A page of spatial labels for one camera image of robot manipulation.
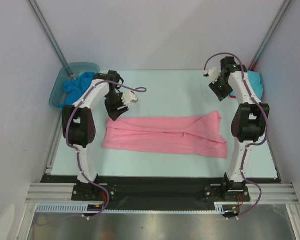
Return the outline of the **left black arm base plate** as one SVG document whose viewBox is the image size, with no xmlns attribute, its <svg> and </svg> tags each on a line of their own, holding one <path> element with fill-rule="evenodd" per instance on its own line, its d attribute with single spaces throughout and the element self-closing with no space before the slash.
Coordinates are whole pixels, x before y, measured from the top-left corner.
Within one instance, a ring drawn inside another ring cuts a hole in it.
<svg viewBox="0 0 300 240">
<path fill-rule="evenodd" d="M 101 186 L 109 193 L 109 197 L 106 197 L 106 199 L 112 202 L 116 198 L 117 186 L 105 183 L 102 183 Z M 90 183 L 76 183 L 73 187 L 71 200 L 77 202 L 95 202 L 103 200 L 104 196 L 107 196 L 106 192 L 99 187 Z"/>
</svg>

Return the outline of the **pink t shirt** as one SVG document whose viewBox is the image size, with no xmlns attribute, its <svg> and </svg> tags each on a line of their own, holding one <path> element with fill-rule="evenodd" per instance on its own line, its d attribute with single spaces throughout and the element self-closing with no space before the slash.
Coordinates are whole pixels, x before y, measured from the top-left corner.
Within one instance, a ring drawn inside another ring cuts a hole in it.
<svg viewBox="0 0 300 240">
<path fill-rule="evenodd" d="M 199 155 L 225 159 L 228 144 L 220 133 L 221 115 L 109 119 L 103 148 L 146 153 Z"/>
</svg>

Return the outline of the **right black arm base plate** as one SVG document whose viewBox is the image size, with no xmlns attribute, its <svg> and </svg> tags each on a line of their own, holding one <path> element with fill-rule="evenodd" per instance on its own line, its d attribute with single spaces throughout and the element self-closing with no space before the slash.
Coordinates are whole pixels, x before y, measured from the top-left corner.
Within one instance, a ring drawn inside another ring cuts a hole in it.
<svg viewBox="0 0 300 240">
<path fill-rule="evenodd" d="M 230 202 L 234 203 L 243 200 L 243 202 L 250 202 L 251 197 L 248 187 L 239 189 L 229 189 L 220 184 L 206 185 L 203 189 L 203 196 L 207 202 Z"/>
</svg>

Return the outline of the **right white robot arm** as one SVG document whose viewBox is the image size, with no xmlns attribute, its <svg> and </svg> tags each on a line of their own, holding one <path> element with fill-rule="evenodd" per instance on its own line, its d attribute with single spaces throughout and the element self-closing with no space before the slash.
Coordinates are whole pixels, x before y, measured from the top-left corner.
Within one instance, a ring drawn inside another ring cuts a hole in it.
<svg viewBox="0 0 300 240">
<path fill-rule="evenodd" d="M 238 109 L 231 123 L 234 149 L 230 167 L 220 188 L 221 196 L 232 201 L 244 192 L 248 180 L 246 167 L 254 146 L 261 146 L 268 138 L 270 106 L 257 97 L 249 80 L 248 70 L 232 53 L 224 53 L 220 68 L 204 69 L 204 76 L 211 79 L 209 88 L 223 101 L 235 94 Z"/>
</svg>

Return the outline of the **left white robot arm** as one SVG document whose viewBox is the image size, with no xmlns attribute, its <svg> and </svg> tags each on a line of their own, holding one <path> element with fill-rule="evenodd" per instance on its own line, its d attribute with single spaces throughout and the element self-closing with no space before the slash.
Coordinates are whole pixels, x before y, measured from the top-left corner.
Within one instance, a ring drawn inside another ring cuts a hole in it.
<svg viewBox="0 0 300 240">
<path fill-rule="evenodd" d="M 93 111 L 104 102 L 108 117 L 116 121 L 129 108 L 120 91 L 124 80 L 117 71 L 97 73 L 89 88 L 73 104 L 62 109 L 63 137 L 68 147 L 74 149 L 79 174 L 77 183 L 83 187 L 83 194 L 90 200 L 100 196 L 101 188 L 93 182 L 98 177 L 94 166 L 89 163 L 89 147 L 95 140 L 97 130 Z"/>
</svg>

